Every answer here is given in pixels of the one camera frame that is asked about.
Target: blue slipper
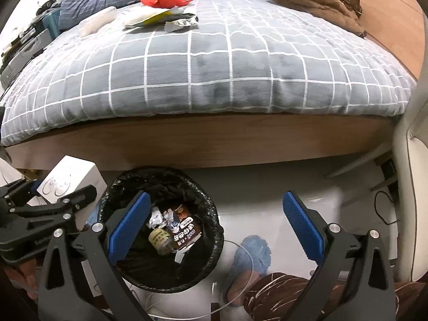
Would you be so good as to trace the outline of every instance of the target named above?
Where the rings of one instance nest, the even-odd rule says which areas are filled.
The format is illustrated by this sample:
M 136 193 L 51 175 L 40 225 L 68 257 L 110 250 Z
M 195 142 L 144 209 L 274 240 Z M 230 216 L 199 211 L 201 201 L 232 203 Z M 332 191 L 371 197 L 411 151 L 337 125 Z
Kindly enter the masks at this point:
M 268 268 L 270 267 L 270 248 L 265 239 L 262 239 L 258 235 L 251 235 L 246 237 L 241 245 L 247 249 L 251 255 L 254 268 L 253 271 L 263 277 L 266 276 Z M 226 279 L 223 282 L 221 291 L 223 300 L 227 303 L 226 295 L 233 280 L 241 273 L 251 270 L 251 259 L 248 254 L 239 247 L 235 252 L 235 259 L 232 263 L 232 268 Z

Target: trash can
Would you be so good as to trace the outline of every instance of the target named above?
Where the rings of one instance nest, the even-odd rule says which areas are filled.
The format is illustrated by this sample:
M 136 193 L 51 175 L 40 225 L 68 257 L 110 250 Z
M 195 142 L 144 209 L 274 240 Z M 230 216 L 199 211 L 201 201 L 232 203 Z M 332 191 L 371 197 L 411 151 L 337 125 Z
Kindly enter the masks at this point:
M 185 291 L 206 278 L 221 255 L 224 230 L 217 209 L 204 190 L 182 171 L 148 166 L 125 171 L 107 188 L 98 203 L 98 220 L 105 223 L 140 190 L 150 195 L 152 206 L 185 205 L 200 223 L 202 237 L 179 264 L 174 254 L 158 254 L 148 240 L 151 229 L 143 224 L 126 258 L 117 262 L 117 268 L 127 281 L 144 290 Z

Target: wooden bed frame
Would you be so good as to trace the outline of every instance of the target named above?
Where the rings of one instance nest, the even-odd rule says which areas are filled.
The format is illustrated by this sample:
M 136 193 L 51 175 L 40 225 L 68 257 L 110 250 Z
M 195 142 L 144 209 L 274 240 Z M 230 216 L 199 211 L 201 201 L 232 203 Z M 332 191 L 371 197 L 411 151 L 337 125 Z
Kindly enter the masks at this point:
M 300 114 L 180 114 L 86 122 L 6 150 L 12 165 L 52 169 L 65 155 L 100 170 L 142 165 L 197 168 L 294 161 L 363 152 L 389 139 L 392 119 Z
M 361 0 L 361 25 L 417 79 L 423 13 L 416 0 Z M 39 134 L 6 150 L 13 165 L 52 169 L 65 155 L 100 170 L 142 165 L 195 168 L 293 161 L 367 151 L 390 139 L 394 120 L 368 116 L 180 114 L 107 119 Z

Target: metal screw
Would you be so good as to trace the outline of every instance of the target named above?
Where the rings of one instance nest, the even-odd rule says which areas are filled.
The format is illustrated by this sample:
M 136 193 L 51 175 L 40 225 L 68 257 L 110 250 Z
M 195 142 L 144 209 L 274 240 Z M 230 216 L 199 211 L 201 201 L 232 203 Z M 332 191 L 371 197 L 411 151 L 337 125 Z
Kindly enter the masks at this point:
M 95 233 L 98 233 L 99 231 L 102 231 L 102 230 L 103 230 L 103 228 L 104 228 L 104 225 L 103 225 L 102 223 L 100 223 L 100 222 L 97 222 L 97 223 L 95 223 L 95 224 L 92 226 L 92 230 L 93 230 Z
M 58 228 L 53 232 L 53 236 L 56 238 L 59 238 L 61 235 L 63 235 L 63 230 L 61 228 Z
M 336 223 L 332 223 L 328 226 L 328 228 L 333 232 L 333 233 L 339 233 L 340 232 L 340 226 Z
M 379 232 L 378 232 L 378 231 L 376 231 L 376 230 L 374 230 L 374 229 L 372 229 L 372 230 L 370 231 L 370 236 L 371 236 L 372 238 L 377 239 L 377 238 L 379 237 Z

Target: white leather chair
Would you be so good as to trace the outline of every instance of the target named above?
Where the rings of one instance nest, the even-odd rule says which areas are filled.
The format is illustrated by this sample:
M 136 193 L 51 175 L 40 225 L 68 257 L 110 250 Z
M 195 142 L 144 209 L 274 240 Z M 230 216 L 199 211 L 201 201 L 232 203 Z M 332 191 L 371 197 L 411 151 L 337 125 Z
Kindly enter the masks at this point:
M 392 151 L 399 181 L 397 281 L 417 281 L 428 271 L 428 19 L 425 58 L 407 110 L 394 131 Z

